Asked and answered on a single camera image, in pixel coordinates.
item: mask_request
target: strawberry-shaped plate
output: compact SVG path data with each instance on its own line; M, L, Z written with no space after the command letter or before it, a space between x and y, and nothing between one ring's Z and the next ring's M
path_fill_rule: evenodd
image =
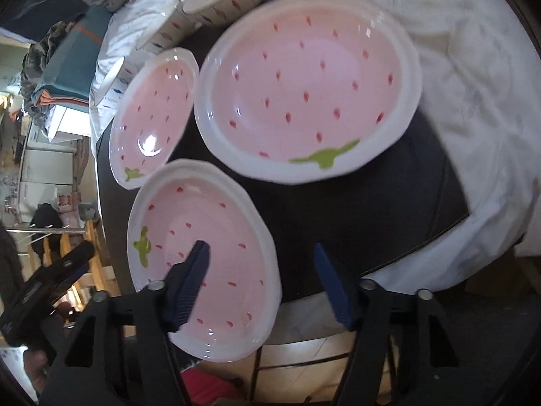
M208 149L240 174L294 184L354 171L396 142L421 68L406 31L367 0L278 0L221 36L197 83Z
M249 356L268 338L281 300L274 242L246 191L210 163L176 160L137 193L128 222L128 262L137 291L163 279L194 243L210 266L189 322L170 335L213 362Z
M190 51L172 48L148 61L128 86L109 140L111 171L120 186L140 188L167 163L191 114L198 73Z

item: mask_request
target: table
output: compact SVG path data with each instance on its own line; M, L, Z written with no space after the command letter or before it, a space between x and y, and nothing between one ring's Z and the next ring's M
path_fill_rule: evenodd
M108 66L142 33L152 15L150 3L156 1L138 0L113 17L91 97ZM372 278L399 292L444 289L480 270L524 233L534 185L541 177L535 161L541 152L541 94L534 84L541 65L505 0L374 1L402 22L419 50L424 73L421 107L450 154L472 215ZM535 26L534 19L529 23ZM112 114L96 108L90 114L96 141ZM98 182L100 169L98 160ZM99 189L101 196L109 193L101 185ZM124 191L123 196L125 201L118 200L116 209L129 212L135 192ZM324 316L329 314L325 302L325 295L319 294L282 306L277 329L285 325L287 341L332 333L338 326L332 316Z

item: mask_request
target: metal screw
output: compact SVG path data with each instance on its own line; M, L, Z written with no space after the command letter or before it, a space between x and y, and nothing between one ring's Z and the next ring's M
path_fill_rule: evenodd
M426 289L419 290L417 292L417 296L419 296L422 300L431 300L432 299L432 292L429 292Z
M92 299L93 299L94 301L96 301L96 302L103 302L103 301L105 301L105 300L107 299L107 296L109 296L109 295L107 294L107 292L102 290L102 291L99 291L99 292L97 292L96 294L94 294L94 296L92 297Z
M166 283L163 281L152 281L148 284L148 290L152 290L153 292L157 290L163 289L163 287L166 286Z
M378 285L372 279L363 279L361 288L365 290L375 290Z

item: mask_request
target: robotic claw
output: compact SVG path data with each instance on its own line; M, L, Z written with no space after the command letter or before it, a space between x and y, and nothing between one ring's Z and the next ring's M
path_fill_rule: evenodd
M337 320L358 332L332 405L377 404L391 333L401 349L398 367L390 365L394 405L482 404L482 378L461 366L431 292L392 293L371 280L355 285L321 245L314 263ZM58 353L40 405L190 405L167 334L188 321L208 264L208 245L198 241L164 281L115 298L96 293ZM126 382L124 325L136 327L144 399L132 398Z

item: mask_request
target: green leaf design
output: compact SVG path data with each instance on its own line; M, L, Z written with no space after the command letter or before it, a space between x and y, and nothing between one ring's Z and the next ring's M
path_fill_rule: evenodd
M148 267L148 254L152 250L152 244L147 238L148 227L143 226L141 229L141 239L134 242L134 248L139 252L139 260L144 268Z
M138 179L139 177L144 177L144 174L139 171L139 169L130 169L126 168L124 169L124 172L126 173L126 181L129 182L132 179Z
M339 155L347 153L348 151L355 148L361 139L353 140L348 142L341 148L325 148L316 151L314 154L308 157L292 158L289 160L290 163L311 163L315 162L319 165L319 169L329 169L334 165L334 159Z

